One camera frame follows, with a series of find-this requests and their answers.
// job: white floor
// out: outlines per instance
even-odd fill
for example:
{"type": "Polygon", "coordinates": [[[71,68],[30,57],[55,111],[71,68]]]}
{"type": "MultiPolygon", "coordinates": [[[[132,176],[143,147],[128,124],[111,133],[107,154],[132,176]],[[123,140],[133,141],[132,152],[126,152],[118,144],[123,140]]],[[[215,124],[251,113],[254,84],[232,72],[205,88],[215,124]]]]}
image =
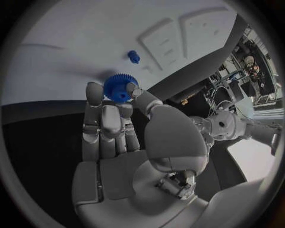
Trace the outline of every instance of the white floor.
{"type": "Polygon", "coordinates": [[[269,146],[253,139],[241,140],[230,146],[228,151],[240,166],[247,181],[267,176],[275,159],[269,146]]]}

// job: blue plastic part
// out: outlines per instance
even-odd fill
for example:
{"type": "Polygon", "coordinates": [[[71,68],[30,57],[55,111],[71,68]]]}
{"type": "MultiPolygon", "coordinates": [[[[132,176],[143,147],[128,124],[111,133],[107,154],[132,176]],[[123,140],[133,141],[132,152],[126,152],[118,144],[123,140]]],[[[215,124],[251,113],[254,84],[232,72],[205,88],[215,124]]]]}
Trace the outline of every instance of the blue plastic part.
{"type": "Polygon", "coordinates": [[[136,64],[139,64],[140,59],[141,59],[140,56],[138,55],[138,53],[136,53],[136,51],[134,51],[134,50],[129,51],[128,57],[130,58],[130,61],[132,63],[136,63],[136,64]]]}
{"type": "Polygon", "coordinates": [[[131,99],[126,86],[129,82],[138,85],[137,80],[127,74],[117,74],[109,77],[104,83],[104,95],[115,102],[126,102],[131,99]]]}

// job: blue gear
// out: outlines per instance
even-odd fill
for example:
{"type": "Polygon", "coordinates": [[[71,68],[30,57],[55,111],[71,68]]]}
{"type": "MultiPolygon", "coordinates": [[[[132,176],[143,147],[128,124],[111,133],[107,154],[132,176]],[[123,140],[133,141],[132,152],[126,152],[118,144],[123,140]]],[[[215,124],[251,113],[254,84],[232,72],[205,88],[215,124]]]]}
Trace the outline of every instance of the blue gear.
{"type": "Polygon", "coordinates": [[[109,77],[104,83],[104,95],[115,102],[125,102],[131,99],[126,86],[129,82],[138,85],[137,80],[127,74],[117,74],[109,77]]]}

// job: small blue object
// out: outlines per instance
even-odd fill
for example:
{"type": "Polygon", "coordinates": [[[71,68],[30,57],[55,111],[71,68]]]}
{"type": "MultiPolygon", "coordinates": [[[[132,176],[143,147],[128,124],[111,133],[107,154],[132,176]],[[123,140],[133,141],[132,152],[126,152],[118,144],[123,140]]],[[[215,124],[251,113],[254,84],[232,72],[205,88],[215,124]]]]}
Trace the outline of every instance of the small blue object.
{"type": "Polygon", "coordinates": [[[127,74],[117,74],[109,77],[104,83],[104,95],[115,102],[125,102],[131,99],[126,86],[129,82],[138,85],[137,80],[127,74]]]}
{"type": "Polygon", "coordinates": [[[139,61],[140,61],[140,57],[138,55],[138,53],[136,53],[136,51],[132,50],[132,51],[129,51],[128,53],[128,57],[130,58],[130,61],[132,63],[136,63],[136,64],[139,64],[139,61]]]}

